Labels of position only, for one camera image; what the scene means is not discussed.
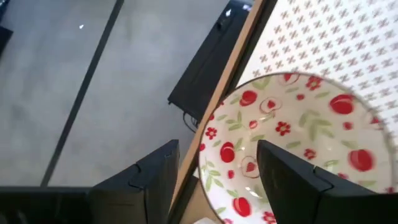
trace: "patterned wallpaper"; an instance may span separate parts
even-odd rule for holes
[[[295,70],[361,95],[398,144],[398,1],[279,0],[239,85]]]

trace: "bowl rim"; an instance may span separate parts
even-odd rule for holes
[[[272,72],[272,73],[267,73],[265,75],[261,75],[259,77],[253,78],[253,79],[251,79],[249,81],[246,81],[246,82],[242,83],[241,85],[237,86],[236,88],[234,88],[231,93],[225,95],[224,97],[220,97],[219,101],[217,102],[216,107],[211,111],[210,115],[214,114],[214,112],[220,107],[221,102],[224,102],[225,99],[227,99],[232,94],[236,93],[242,87],[244,87],[244,86],[246,86],[246,85],[248,85],[248,84],[250,84],[250,83],[252,83],[254,81],[262,79],[264,77],[284,75],[286,73],[291,73],[291,74],[295,74],[296,73],[298,75],[305,75],[307,77],[321,78],[322,80],[324,80],[326,82],[329,82],[332,85],[336,86],[340,90],[343,90],[343,91],[349,93],[350,95],[352,95],[356,100],[358,100],[362,105],[364,105],[364,107],[367,109],[367,111],[372,113],[373,116],[374,115],[378,115],[377,110],[375,110],[368,103],[368,101],[366,101],[362,96],[360,96],[357,93],[355,93],[351,88],[349,88],[347,86],[344,86],[340,82],[334,81],[331,78],[320,76],[317,73],[300,72],[300,71]],[[209,121],[210,120],[208,118],[206,120],[205,128],[203,128],[202,132],[200,133],[200,140],[199,140],[198,147],[197,147],[197,158],[196,158],[198,167],[200,167],[200,150],[199,150],[199,147],[200,147],[200,144],[201,144],[201,142],[203,140],[203,135],[204,135],[204,133],[206,131],[206,127],[207,127]],[[396,161],[397,161],[397,158],[396,158],[397,157],[396,156],[396,154],[397,154],[396,147],[395,147],[394,143],[392,142],[392,136],[390,135],[391,132],[388,130],[388,127],[385,124],[383,119],[381,119],[380,125],[382,127],[381,131],[382,131],[382,135],[383,135],[383,139],[384,139],[384,144],[387,146],[387,151],[389,152],[388,153],[389,154],[389,162],[390,162],[390,166],[391,166],[391,170],[392,170],[392,174],[391,174],[392,175],[392,177],[391,177],[392,180],[391,180],[391,182],[392,182],[392,185],[394,187],[397,187],[398,186],[398,177],[397,177],[398,176],[398,172],[396,172],[396,170],[397,170],[396,166],[398,166],[398,165],[396,164]],[[206,201],[207,201],[208,205],[210,206],[210,208],[213,211],[213,213],[217,216],[218,220],[223,222],[223,219],[215,212],[215,208],[211,204],[209,196],[208,196],[208,194],[205,191],[205,186],[204,186],[204,183],[202,181],[203,177],[202,177],[200,169],[198,170],[198,175],[199,175],[199,182],[200,182],[200,185],[201,185],[201,190],[203,191],[203,194],[205,195],[205,198],[206,198]]]

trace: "green leaf pattern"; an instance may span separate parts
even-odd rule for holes
[[[346,140],[342,140],[341,141],[342,145],[346,146],[349,149],[355,150],[358,148],[358,145],[356,142],[354,141],[346,141]]]
[[[294,92],[294,91],[297,91],[297,90],[299,90],[299,87],[289,88],[285,92],[286,93],[291,93],[291,92]]]
[[[218,180],[216,177],[221,176],[220,172],[218,172],[217,170],[210,170],[209,167],[214,168],[215,165],[214,163],[212,163],[211,161],[208,161],[207,158],[205,158],[205,165],[202,165],[200,167],[200,169],[205,173],[206,171],[208,171],[208,176],[206,178],[206,182],[205,182],[205,190],[206,192],[208,192],[211,189],[212,184],[216,184],[217,186],[224,188],[224,184]]]
[[[221,140],[218,140],[217,142],[214,142],[213,147],[218,146],[221,143]]]
[[[239,152],[241,151],[241,146],[242,146],[243,138],[239,138],[236,144],[234,145],[234,151]]]
[[[329,138],[334,138],[335,135],[327,129],[327,127],[332,126],[332,123],[325,119],[318,118],[319,116],[320,116],[319,112],[314,110],[307,110],[301,115],[298,121],[298,126],[304,128],[304,126],[308,123],[309,118],[316,117],[311,119],[310,124],[308,125],[308,136],[311,139],[311,141],[315,141],[315,139],[318,136],[318,132]]]
[[[233,198],[237,198],[239,197],[238,192],[236,190],[228,190],[227,189],[227,193],[232,196]]]
[[[323,166],[324,166],[324,167],[331,167],[331,166],[335,166],[335,165],[337,165],[337,164],[338,164],[338,160],[337,160],[337,159],[332,159],[332,160],[326,161],[326,162],[323,164]]]
[[[299,145],[301,145],[301,142],[300,142],[300,141],[290,142],[290,143],[288,143],[288,144],[286,145],[286,149],[291,149],[291,148],[297,147],[297,146],[299,146]]]
[[[375,180],[360,180],[358,184],[362,187],[372,187],[376,183]]]
[[[252,85],[254,88],[256,88],[258,90],[264,90],[266,88],[266,86],[269,84],[270,80],[271,80],[271,76],[266,76],[259,80],[253,81]]]
[[[237,130],[237,129],[239,129],[239,128],[244,127],[243,124],[242,124],[242,112],[238,111],[238,115],[237,115],[237,117],[236,117],[236,120],[234,120],[234,119],[227,119],[227,120],[225,121],[225,123],[227,123],[227,124],[232,124],[232,125],[228,128],[228,131],[234,131],[234,130]]]
[[[231,102],[229,102],[231,105],[237,103],[239,100],[241,100],[240,96],[237,96],[235,99],[231,100]]]
[[[225,211],[226,210],[226,207],[221,207],[221,208],[217,208],[216,209],[216,213],[217,214],[221,214],[223,211]]]
[[[224,114],[224,115],[219,116],[216,120],[217,120],[217,121],[221,121],[222,119],[224,119],[224,118],[226,118],[226,117],[227,117],[227,115]]]
[[[315,95],[315,98],[317,98],[317,99],[318,98],[323,98],[323,97],[329,95],[329,93],[330,93],[330,91],[326,91],[326,92],[323,92],[323,93],[318,93],[318,94]]]
[[[254,136],[253,138],[250,139],[250,141],[258,141],[258,140],[261,140],[261,139],[264,139],[264,135],[263,134]]]

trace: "ceramic bowl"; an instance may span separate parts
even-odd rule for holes
[[[275,223],[257,168],[260,139],[375,192],[394,191],[394,153],[374,111],[331,80],[266,75],[226,97],[201,138],[200,180],[225,223]]]

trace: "floor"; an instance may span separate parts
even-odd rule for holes
[[[0,185],[39,185],[115,0],[11,0]],[[167,97],[227,0],[125,0],[50,185],[92,186],[193,133]]]

